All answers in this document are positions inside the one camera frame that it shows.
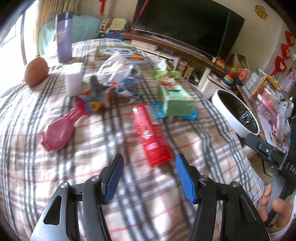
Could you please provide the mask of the person's right hand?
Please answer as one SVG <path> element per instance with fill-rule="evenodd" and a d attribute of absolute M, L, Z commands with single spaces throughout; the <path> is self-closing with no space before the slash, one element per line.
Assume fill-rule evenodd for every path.
<path fill-rule="evenodd" d="M 266 186 L 264 194 L 260 199 L 258 212 L 263 222 L 266 222 L 268 219 L 266 207 L 270 199 L 271 191 L 272 184 L 269 183 L 269 185 Z M 274 222 L 274 224 L 268 227 L 267 230 L 270 233 L 276 233 L 282 231 L 289 224 L 292 217 L 293 200 L 291 198 L 289 202 L 286 202 L 285 200 L 282 200 L 280 198 L 274 198 L 271 207 L 278 215 L 278 219 Z"/>

